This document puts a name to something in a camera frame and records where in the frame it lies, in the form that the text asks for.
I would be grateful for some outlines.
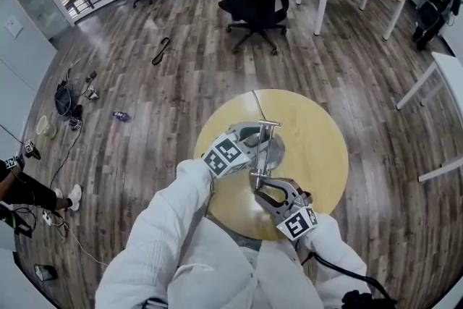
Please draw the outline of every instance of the wooden floor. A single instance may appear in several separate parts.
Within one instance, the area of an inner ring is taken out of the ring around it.
[[[252,89],[294,91],[326,109],[347,142],[349,180],[333,213],[343,238],[399,308],[428,307],[463,272],[462,173],[426,184],[417,176],[461,153],[463,131],[445,92],[425,108],[413,99],[398,112],[394,103],[431,63],[430,50],[446,49],[435,40],[427,51],[415,50],[410,4],[386,42],[392,0],[368,0],[364,12],[361,0],[328,0],[319,36],[313,35],[318,0],[298,7],[290,0],[286,37],[269,33],[278,56],[259,35],[233,55],[243,31],[225,32],[230,19],[218,1],[155,0],[132,9],[122,0],[80,22],[59,44],[33,105],[25,138],[36,141],[43,159],[29,160],[27,171],[48,185],[77,136],[56,117],[53,95],[80,59],[70,74],[79,79],[76,92],[95,70],[101,98],[80,99],[82,134],[54,187],[66,194],[76,182],[83,186],[81,210],[65,218],[85,249],[108,263],[124,248],[137,215],[173,180],[177,163],[192,156],[214,110]],[[165,36],[171,48],[154,67]],[[114,110],[132,121],[116,121]],[[58,127],[52,141],[34,134],[43,114]],[[22,267],[37,281],[34,263],[55,266],[59,280],[39,283],[43,290],[63,308],[92,308],[104,267],[38,217],[33,238],[17,238]]]

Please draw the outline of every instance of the wooden tabletop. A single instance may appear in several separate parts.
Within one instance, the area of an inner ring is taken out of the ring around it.
[[[349,169],[346,143],[330,115],[310,99],[286,90],[256,90],[266,119],[282,122],[275,133],[286,148],[272,177],[294,179],[313,196],[318,212],[330,213],[339,202]],[[237,122],[256,122],[262,116],[252,92],[226,102],[210,117],[195,147],[200,157],[213,140]],[[258,240],[279,240],[273,218],[254,200],[248,170],[215,182],[211,213],[226,227]],[[271,193],[274,198],[280,194]]]

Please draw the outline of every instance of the black shorts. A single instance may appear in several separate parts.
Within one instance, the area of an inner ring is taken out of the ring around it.
[[[14,181],[4,199],[5,203],[35,205],[50,211],[56,208],[56,194],[53,190],[24,173],[19,178],[22,182],[18,179]]]

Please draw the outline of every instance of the chair seat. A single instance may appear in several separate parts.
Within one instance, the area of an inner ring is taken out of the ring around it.
[[[273,2],[266,7],[255,0],[222,0],[218,6],[231,14],[234,21],[242,20],[256,28],[276,25],[285,18],[284,12],[275,12]]]

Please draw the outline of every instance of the power strip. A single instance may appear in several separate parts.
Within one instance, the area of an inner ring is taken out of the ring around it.
[[[51,227],[51,219],[50,216],[44,211],[42,211],[42,218],[43,220]]]

